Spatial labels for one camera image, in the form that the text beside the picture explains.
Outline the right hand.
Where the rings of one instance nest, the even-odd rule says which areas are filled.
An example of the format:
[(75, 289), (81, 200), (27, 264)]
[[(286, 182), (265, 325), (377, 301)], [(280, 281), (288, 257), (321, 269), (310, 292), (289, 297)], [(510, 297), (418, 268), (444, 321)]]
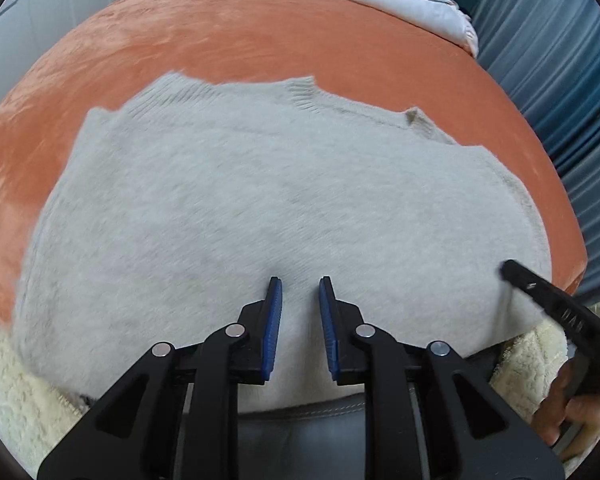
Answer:
[(600, 393), (573, 396), (570, 399), (566, 396), (572, 379), (572, 362), (573, 359), (560, 368), (531, 421), (531, 428), (549, 446), (559, 439), (563, 422), (581, 425), (570, 445), (559, 454), (563, 462), (585, 453), (600, 437)]

